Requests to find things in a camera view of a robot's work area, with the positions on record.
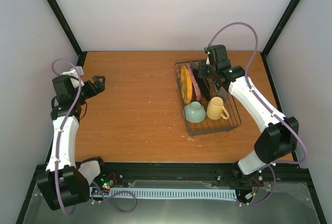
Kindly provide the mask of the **brown rimmed beige plate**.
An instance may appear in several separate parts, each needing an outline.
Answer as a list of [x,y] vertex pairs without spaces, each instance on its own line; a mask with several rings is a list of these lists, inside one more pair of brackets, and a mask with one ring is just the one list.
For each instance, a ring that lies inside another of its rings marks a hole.
[[199,78],[198,77],[198,68],[199,68],[199,65],[197,65],[196,63],[194,62],[190,62],[190,67],[192,69],[192,72],[195,76],[195,79],[198,83],[198,86],[200,88],[200,91],[201,91],[201,94],[205,97],[206,100],[210,100],[211,99],[211,87],[210,87],[210,84],[208,82],[208,79],[202,79],[202,78]]

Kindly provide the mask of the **yellow polka dot plate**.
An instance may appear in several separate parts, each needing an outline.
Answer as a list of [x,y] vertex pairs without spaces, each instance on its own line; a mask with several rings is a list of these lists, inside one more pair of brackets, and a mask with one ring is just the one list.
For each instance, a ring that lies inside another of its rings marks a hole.
[[192,100],[193,89],[191,75],[186,65],[181,67],[181,92],[184,103],[190,103]]

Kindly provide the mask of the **pink scalloped plate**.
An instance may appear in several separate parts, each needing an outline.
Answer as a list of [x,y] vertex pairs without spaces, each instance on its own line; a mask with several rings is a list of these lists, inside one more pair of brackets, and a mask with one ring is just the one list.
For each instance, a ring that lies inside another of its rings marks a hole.
[[191,76],[191,80],[192,80],[193,88],[194,88],[194,91],[195,91],[196,99],[197,99],[197,101],[200,101],[201,100],[201,91],[200,91],[200,88],[198,86],[198,83],[197,83],[197,81],[195,79],[195,76],[194,76],[194,74],[192,72],[192,69],[191,69],[191,67],[190,67],[189,64],[187,64],[187,68],[188,68],[190,76]]

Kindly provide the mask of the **dark speckled stone plate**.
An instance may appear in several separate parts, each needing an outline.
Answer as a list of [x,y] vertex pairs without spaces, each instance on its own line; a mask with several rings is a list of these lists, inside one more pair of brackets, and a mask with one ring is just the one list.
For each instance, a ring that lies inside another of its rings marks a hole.
[[227,83],[224,79],[215,79],[212,78],[212,85],[217,97],[220,97],[223,102],[227,102],[228,100],[228,91],[227,91]]

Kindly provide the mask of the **yellow ceramic mug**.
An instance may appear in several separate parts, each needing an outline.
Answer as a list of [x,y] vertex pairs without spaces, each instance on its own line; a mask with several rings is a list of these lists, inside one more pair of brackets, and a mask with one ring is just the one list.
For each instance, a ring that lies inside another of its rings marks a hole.
[[224,106],[224,101],[221,97],[213,97],[208,103],[206,115],[212,120],[219,120],[223,118],[228,120],[230,115]]

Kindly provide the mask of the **pale green ceramic bowl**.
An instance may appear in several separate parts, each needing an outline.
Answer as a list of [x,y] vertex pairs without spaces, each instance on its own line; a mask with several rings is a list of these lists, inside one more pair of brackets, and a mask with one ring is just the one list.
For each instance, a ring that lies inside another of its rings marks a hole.
[[184,115],[187,121],[190,123],[199,123],[206,118],[206,112],[199,102],[190,102],[184,107]]

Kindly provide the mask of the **green wire dish rack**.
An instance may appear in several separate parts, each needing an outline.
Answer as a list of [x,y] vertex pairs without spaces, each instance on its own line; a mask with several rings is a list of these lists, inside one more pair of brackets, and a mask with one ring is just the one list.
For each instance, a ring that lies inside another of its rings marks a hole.
[[212,120],[206,117],[203,121],[199,123],[191,123],[186,120],[186,115],[184,113],[185,104],[181,89],[181,67],[187,64],[190,64],[190,61],[175,63],[174,71],[176,77],[177,95],[179,99],[179,104],[183,112],[184,124],[186,126],[188,134],[190,136],[195,136],[217,132],[228,132],[239,127],[242,123],[241,117],[236,105],[235,98],[231,96],[230,93],[228,93],[227,101],[224,103],[226,110],[228,111],[228,113],[230,113],[229,119],[225,120],[223,118],[220,118],[219,120]]

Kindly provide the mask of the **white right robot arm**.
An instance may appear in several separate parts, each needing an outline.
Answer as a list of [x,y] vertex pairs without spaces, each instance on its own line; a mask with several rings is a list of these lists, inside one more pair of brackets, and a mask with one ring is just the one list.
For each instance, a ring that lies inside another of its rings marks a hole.
[[260,131],[254,150],[233,165],[232,179],[242,184],[264,166],[295,151],[299,123],[296,118],[287,118],[273,107],[241,66],[231,65],[224,45],[206,47],[204,51],[207,61],[199,62],[198,77],[209,79],[218,97],[235,97],[252,116]]

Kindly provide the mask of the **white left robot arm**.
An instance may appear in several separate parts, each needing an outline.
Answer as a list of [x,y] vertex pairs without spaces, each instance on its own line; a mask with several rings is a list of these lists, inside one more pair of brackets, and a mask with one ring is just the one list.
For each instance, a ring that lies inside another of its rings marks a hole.
[[79,82],[72,72],[52,80],[55,90],[51,119],[54,136],[49,162],[45,172],[37,176],[37,186],[51,210],[86,202],[89,187],[94,181],[102,184],[108,171],[101,157],[86,159],[77,167],[75,140],[81,119],[81,107],[86,100],[105,90],[106,78],[94,76],[92,80]]

